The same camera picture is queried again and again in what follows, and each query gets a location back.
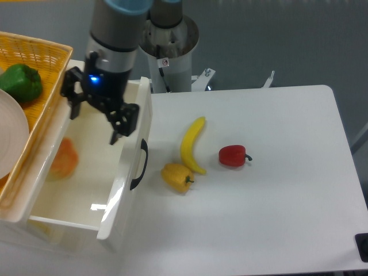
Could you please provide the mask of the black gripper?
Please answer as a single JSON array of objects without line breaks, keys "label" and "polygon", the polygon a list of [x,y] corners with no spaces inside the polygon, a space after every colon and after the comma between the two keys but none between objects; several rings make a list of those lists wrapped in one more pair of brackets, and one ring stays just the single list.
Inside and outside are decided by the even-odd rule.
[{"label": "black gripper", "polygon": [[85,59],[83,71],[78,67],[67,70],[60,95],[67,98],[71,120],[79,116],[81,103],[85,101],[103,113],[112,125],[110,145],[114,145],[122,136],[128,137],[135,131],[140,108],[136,103],[124,101],[130,71],[105,70],[98,66],[100,60],[101,55],[92,52]]}]

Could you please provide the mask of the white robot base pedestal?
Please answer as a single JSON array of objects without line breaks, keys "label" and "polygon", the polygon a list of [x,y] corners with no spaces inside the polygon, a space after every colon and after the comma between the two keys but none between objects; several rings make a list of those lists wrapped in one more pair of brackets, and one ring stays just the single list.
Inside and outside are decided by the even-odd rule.
[{"label": "white robot base pedestal", "polygon": [[192,76],[192,54],[199,42],[196,23],[183,16],[172,28],[160,28],[152,21],[145,23],[140,49],[148,60],[153,93],[205,91],[216,71],[204,69]]}]

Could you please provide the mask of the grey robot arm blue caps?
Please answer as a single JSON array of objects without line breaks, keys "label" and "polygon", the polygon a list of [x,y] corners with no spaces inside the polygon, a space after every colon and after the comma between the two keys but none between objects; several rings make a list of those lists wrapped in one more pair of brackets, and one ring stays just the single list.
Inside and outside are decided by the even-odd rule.
[{"label": "grey robot arm blue caps", "polygon": [[175,27],[181,20],[181,1],[96,1],[85,67],[67,70],[60,92],[71,107],[70,118],[79,116],[86,101],[111,123],[110,144],[134,132],[140,108],[125,103],[124,93],[145,23]]}]

